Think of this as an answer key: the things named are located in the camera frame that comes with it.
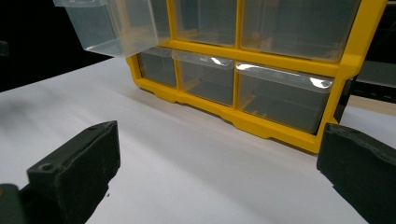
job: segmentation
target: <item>plastic bin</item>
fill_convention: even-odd
[[[169,38],[166,0],[54,0],[65,7],[81,46],[128,57]]]
[[[143,78],[176,87],[175,64],[171,49],[159,47],[147,49],[139,53],[137,58]]]
[[[340,60],[360,0],[245,0],[243,49]]]
[[[233,60],[175,50],[182,90],[223,105],[233,104]]]
[[[306,133],[317,131],[332,78],[252,63],[238,62],[236,69],[240,74],[240,110]]]
[[[236,0],[176,0],[177,39],[234,46]]]

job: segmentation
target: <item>storage organizer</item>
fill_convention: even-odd
[[[325,124],[337,123],[343,89],[359,73],[387,2],[55,0],[55,5],[66,7],[84,49],[133,54],[126,61],[140,88],[219,115],[248,133],[318,153]]]
[[[166,0],[54,0],[65,7],[81,46],[128,57],[169,39]]]
[[[161,46],[174,50],[177,86],[142,77],[137,55],[127,63],[135,84],[164,100],[318,153],[386,3],[168,0],[171,39]]]

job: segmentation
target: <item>white table surface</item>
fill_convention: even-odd
[[[121,168],[88,223],[366,223],[316,156],[139,90],[123,59],[0,92],[0,183],[21,189],[30,166],[109,120]],[[396,147],[396,117],[349,106],[341,123]]]

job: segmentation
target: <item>screw hole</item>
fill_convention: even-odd
[[[38,169],[42,170],[42,171],[49,171],[52,170],[53,165],[51,163],[45,163],[42,164],[40,167],[38,167]]]

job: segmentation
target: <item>yellow plastic frame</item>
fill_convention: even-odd
[[[244,0],[237,0],[235,31],[236,43],[240,43],[241,39],[243,2]],[[334,77],[332,91],[330,93],[329,100],[326,104],[323,117],[319,124],[318,133],[316,135],[295,130],[291,127],[287,127],[270,120],[262,119],[238,110],[236,108],[238,105],[237,100],[239,89],[239,75],[237,73],[234,73],[233,106],[229,107],[227,105],[217,104],[184,92],[180,88],[181,83],[180,76],[177,71],[177,62],[175,62],[177,73],[176,89],[142,78],[136,55],[127,58],[126,62],[131,68],[134,83],[144,90],[153,92],[159,98],[171,103],[179,102],[201,108],[207,112],[219,115],[223,119],[230,121],[236,128],[240,130],[258,135],[262,138],[275,138],[279,141],[305,149],[309,152],[318,153],[325,124],[328,122],[337,123],[333,115],[335,108],[338,105],[345,83],[352,77],[356,76],[361,70],[365,55],[368,48],[370,47],[376,27],[379,23],[379,20],[381,19],[387,2],[388,0],[361,0],[361,4],[353,22],[341,60],[338,63],[326,63],[268,53],[252,52],[241,49],[239,44],[236,44],[234,48],[229,48],[178,40],[176,39],[174,1],[167,0],[171,39],[161,44],[162,47],[209,54],[218,57],[235,59],[236,61],[260,63],[267,66],[318,74],[326,77]]]

